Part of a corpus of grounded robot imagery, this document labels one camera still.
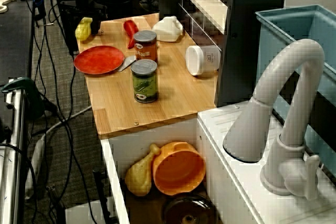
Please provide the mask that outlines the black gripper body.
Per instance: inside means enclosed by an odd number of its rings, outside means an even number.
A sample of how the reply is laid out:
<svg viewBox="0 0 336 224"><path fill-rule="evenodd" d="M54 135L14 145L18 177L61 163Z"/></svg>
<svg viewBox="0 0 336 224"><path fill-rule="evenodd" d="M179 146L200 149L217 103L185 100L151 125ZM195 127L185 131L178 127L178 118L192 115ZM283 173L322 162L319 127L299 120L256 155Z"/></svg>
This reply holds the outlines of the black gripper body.
<svg viewBox="0 0 336 224"><path fill-rule="evenodd" d="M75 1L62 1L59 3L59 8L73 17L107 18L107 7L96 2L88 6L77 6Z"/></svg>

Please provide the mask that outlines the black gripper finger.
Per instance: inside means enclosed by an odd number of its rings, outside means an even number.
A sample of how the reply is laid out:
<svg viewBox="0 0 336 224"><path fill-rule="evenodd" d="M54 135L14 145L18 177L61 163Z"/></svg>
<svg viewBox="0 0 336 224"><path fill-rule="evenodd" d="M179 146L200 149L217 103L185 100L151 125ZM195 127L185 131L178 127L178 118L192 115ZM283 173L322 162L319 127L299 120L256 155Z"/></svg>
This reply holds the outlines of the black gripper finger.
<svg viewBox="0 0 336 224"><path fill-rule="evenodd" d="M67 46L70 53L78 52L78 44L75 36L75 30L79 24L79 17L72 16L68 13L62 14L62 25L65 33Z"/></svg>
<svg viewBox="0 0 336 224"><path fill-rule="evenodd" d="M92 18L92 23L90 25L92 35L97 35L99 33L101 21L102 18L100 16L94 16Z"/></svg>

